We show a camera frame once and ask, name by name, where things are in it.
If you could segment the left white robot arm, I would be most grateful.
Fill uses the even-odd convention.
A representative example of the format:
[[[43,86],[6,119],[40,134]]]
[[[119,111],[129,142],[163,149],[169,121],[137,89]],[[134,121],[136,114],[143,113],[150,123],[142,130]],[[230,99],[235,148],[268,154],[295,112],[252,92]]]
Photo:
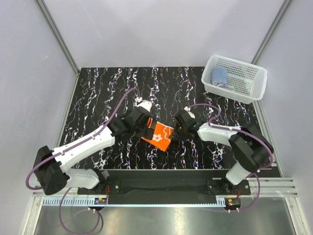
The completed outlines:
[[[41,147],[34,163],[35,175],[45,195],[54,195],[65,188],[85,188],[100,194],[107,186],[107,175],[99,169],[74,169],[73,166],[93,153],[111,147],[123,138],[133,136],[151,140],[157,120],[149,111],[137,107],[114,117],[95,131],[55,149]]]

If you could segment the light blue towel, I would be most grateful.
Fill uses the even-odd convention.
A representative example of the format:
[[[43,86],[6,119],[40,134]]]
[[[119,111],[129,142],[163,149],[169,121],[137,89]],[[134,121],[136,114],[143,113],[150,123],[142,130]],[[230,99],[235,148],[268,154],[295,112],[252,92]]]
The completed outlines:
[[[223,88],[227,84],[228,72],[224,67],[215,67],[211,72],[211,84]]]

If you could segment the orange white patterned towel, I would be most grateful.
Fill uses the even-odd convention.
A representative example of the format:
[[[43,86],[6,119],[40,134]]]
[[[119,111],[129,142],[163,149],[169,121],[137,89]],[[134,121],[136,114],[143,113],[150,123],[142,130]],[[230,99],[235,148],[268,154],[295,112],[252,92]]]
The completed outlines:
[[[174,129],[152,118],[149,118],[147,127],[148,127],[147,129],[148,131],[152,131],[152,130],[154,131],[152,139],[149,140],[144,137],[141,137],[141,139],[145,140],[146,142],[152,144],[153,146],[157,147],[161,151],[165,152],[171,143],[171,135]]]

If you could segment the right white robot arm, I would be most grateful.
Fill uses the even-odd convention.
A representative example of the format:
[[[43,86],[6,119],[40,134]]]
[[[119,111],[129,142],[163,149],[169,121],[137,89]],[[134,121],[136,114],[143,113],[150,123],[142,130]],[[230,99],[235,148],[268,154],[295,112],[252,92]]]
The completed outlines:
[[[253,125],[231,127],[197,122],[187,108],[175,113],[174,118],[176,126],[171,134],[172,140],[217,142],[231,148],[236,163],[222,181],[222,188],[228,194],[235,193],[239,183],[251,173],[272,164],[273,147]]]

